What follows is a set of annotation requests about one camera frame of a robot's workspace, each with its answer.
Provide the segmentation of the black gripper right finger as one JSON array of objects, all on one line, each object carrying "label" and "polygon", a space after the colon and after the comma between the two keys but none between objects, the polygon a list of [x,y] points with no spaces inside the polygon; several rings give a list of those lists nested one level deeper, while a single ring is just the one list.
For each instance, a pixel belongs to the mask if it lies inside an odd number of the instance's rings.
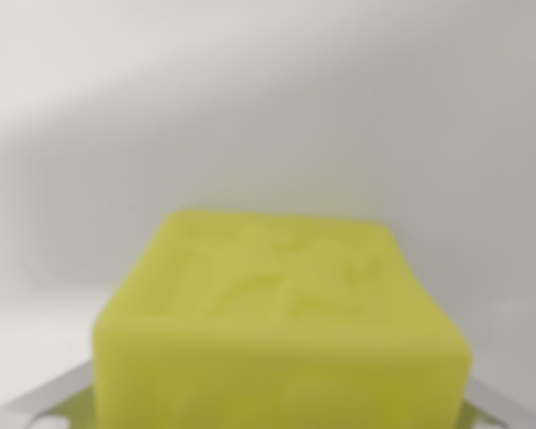
[{"label": "black gripper right finger", "polygon": [[517,404],[508,396],[471,378],[456,428],[516,428],[517,412]]}]

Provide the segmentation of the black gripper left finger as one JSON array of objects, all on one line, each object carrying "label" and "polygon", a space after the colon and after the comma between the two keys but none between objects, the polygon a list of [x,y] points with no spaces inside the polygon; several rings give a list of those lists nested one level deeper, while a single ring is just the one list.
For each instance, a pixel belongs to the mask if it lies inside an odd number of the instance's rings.
[{"label": "black gripper left finger", "polygon": [[0,406],[0,428],[97,428],[92,363],[71,370]]}]

